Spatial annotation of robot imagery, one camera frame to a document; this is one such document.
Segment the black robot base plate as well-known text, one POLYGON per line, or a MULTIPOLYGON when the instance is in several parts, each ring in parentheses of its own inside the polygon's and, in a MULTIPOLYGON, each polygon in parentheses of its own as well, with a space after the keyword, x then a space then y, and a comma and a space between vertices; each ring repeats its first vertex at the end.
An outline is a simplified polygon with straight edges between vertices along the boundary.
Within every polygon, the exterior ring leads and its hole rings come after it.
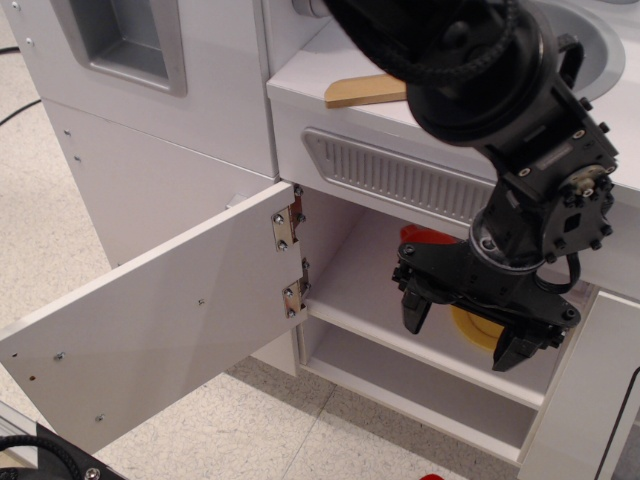
POLYGON ((21 466, 2 466, 2 479, 125 479, 125 476, 53 431, 1 428, 1 452, 21 466))

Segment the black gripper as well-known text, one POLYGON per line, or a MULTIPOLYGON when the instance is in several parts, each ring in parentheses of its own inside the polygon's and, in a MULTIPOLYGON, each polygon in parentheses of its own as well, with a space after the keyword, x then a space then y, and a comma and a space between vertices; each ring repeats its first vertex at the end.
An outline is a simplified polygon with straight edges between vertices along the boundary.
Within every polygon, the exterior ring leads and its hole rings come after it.
POLYGON ((559 344, 581 321, 577 307, 541 289, 532 273, 498 271, 478 259, 466 241, 401 244, 393 280, 403 292, 403 324, 411 334, 420 332, 434 304, 454 305, 502 325, 493 352, 497 372, 559 344))

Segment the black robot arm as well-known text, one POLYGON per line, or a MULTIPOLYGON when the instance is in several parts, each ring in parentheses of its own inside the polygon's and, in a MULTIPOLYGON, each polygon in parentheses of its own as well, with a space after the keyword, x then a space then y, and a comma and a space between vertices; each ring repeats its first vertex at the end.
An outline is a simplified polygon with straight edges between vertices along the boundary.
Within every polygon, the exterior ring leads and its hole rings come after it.
POLYGON ((465 240, 402 231, 393 278, 405 327, 421 329, 433 304, 451 304, 502 327, 493 367, 504 372, 559 346, 580 322, 568 284, 538 275, 612 232, 607 127, 573 88, 584 50, 555 35, 529 1, 331 1, 352 42, 406 85, 416 122, 431 136, 488 158, 497 183, 465 240))

